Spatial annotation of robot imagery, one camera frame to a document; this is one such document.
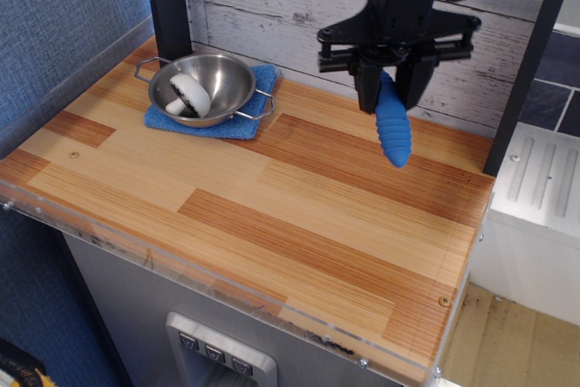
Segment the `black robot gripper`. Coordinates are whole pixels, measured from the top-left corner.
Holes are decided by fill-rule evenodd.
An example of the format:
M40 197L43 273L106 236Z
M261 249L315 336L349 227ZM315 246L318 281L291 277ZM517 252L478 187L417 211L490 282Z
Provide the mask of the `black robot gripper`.
M434 0L367 0L357 15L319 31L320 71L349 71L360 110L374 114L382 67L394 66L397 95L406 111L414 108L439 63L471 56L471 38L481 26L475 16L439 11L433 4Z

